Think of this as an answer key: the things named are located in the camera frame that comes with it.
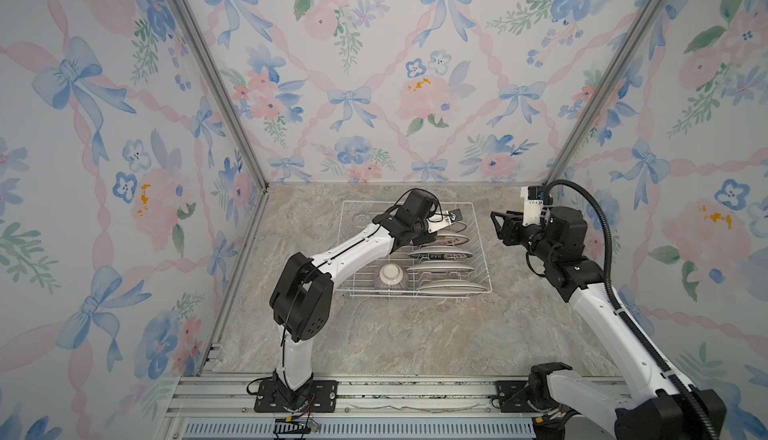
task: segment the white wire dish rack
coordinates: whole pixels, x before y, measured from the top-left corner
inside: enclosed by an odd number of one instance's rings
[[[355,200],[347,200],[342,205],[341,220],[339,223],[339,238],[338,243],[341,243],[354,235],[357,235],[366,225],[368,225],[373,217],[382,213],[384,210],[391,206],[391,202],[363,202]],[[480,232],[478,229],[477,216],[475,216],[475,206],[472,203],[447,203],[441,202],[441,209],[443,211],[449,211],[453,209],[460,209],[462,211],[463,222],[466,224],[466,229],[460,233],[469,238],[469,241],[460,245],[459,248],[467,250],[472,253],[472,258],[466,259],[463,262],[466,265],[470,265],[474,268],[472,272],[450,272],[450,273],[428,273],[428,272],[410,272],[408,273],[408,267],[413,266],[421,262],[418,259],[412,259],[408,256],[418,247],[403,246],[395,253],[391,253],[388,256],[374,260],[368,265],[362,267],[357,273],[352,275],[349,279],[342,282],[341,285],[336,287],[336,291],[342,291],[351,294],[351,296],[377,296],[383,298],[431,298],[431,299],[445,299],[445,298],[468,298],[467,295],[434,295],[425,294],[417,291],[419,286],[425,285],[429,281],[435,281],[440,279],[461,279],[471,281],[477,285],[480,285],[485,289],[480,293],[474,293],[473,295],[482,295],[493,291],[491,286],[491,276],[488,273],[488,264],[485,262],[485,251],[483,251],[482,241],[480,240]],[[459,233],[460,228],[448,227],[453,229],[456,233]],[[398,290],[384,290],[377,289],[373,286],[373,280],[379,274],[379,270],[387,263],[397,263],[402,268],[403,272],[408,279],[408,285],[405,289]]]

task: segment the black flexible conduit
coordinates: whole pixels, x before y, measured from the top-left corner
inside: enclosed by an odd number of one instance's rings
[[[603,209],[598,204],[598,201],[594,199],[594,196],[590,195],[590,192],[588,192],[586,189],[581,187],[581,185],[571,182],[567,179],[556,179],[551,183],[548,183],[546,187],[544,187],[544,198],[547,198],[547,195],[549,194],[549,191],[557,185],[564,185],[568,186],[569,188],[572,188],[575,190],[579,195],[583,196],[587,202],[590,204],[590,206],[594,209],[594,212],[598,215],[598,220],[600,220],[600,227],[603,229],[603,238],[605,243],[605,254],[603,259],[603,273],[604,273],[604,285],[605,285],[605,294],[608,296],[608,300],[613,306],[614,311],[622,309],[623,306],[619,303],[619,300],[616,298],[616,295],[614,294],[614,287],[610,282],[610,264],[613,261],[613,240],[610,236],[610,228],[608,226],[608,219],[605,218],[605,213],[603,212]],[[661,353],[654,347],[654,345],[648,340],[648,337],[645,336],[645,334],[638,328],[637,324],[629,317],[626,311],[622,310],[618,313],[621,320],[624,322],[624,324],[629,328],[629,330],[632,331],[634,336],[640,341],[640,343],[645,348],[645,351],[648,352],[648,354],[651,356],[651,358],[654,359],[654,362],[656,362],[656,365],[661,368],[662,372],[671,372],[672,368],[670,368],[669,364],[666,360],[664,360],[664,357],[661,356]],[[704,412],[704,409],[701,407],[701,404],[696,400],[696,397],[690,392],[688,387],[683,384],[683,382],[675,375],[674,373],[671,373],[667,375],[667,378],[669,378],[670,382],[672,382],[672,385],[677,388],[677,391],[680,392],[680,394],[685,398],[685,401],[688,403],[688,405],[693,408],[694,412],[696,413],[696,416],[701,421],[702,428],[704,429],[704,434],[709,440],[718,440],[720,437],[717,435],[717,431],[715,430],[715,427],[712,425],[712,421],[710,418],[706,415]]]

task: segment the wallpaper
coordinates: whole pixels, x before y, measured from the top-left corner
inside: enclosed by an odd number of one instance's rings
[[[564,174],[608,216],[624,304],[725,401],[722,438],[768,438],[767,7],[669,0]],[[578,117],[580,99],[563,111]],[[594,211],[557,195],[584,211],[601,262]]]
[[[0,3],[0,439],[153,438],[256,187],[166,0]]]
[[[188,1],[280,182],[538,181],[576,123],[562,99],[587,97],[581,72],[604,70],[637,12],[636,0]]]

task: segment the gray stone surface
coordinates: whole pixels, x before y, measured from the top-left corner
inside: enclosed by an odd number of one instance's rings
[[[496,239],[492,210],[521,209],[519,189],[426,186],[441,201],[475,205],[493,293],[470,299],[352,298],[334,293],[316,337],[320,373],[527,375],[566,362],[585,376],[619,375],[586,323],[525,265],[524,250]],[[287,258],[336,243],[342,202],[394,201],[404,185],[278,185],[227,320],[218,372],[271,372],[280,352],[269,298]],[[541,268],[537,261],[534,266]]]

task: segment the wall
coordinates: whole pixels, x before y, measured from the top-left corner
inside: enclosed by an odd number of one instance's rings
[[[588,97],[634,3],[189,0],[262,169],[291,182],[542,179],[562,99]]]
[[[608,215],[622,300],[724,399],[723,438],[768,438],[767,1],[670,0],[564,174]],[[588,214],[601,262],[594,212],[562,202]]]
[[[165,0],[0,4],[0,438],[153,438],[253,182]]]

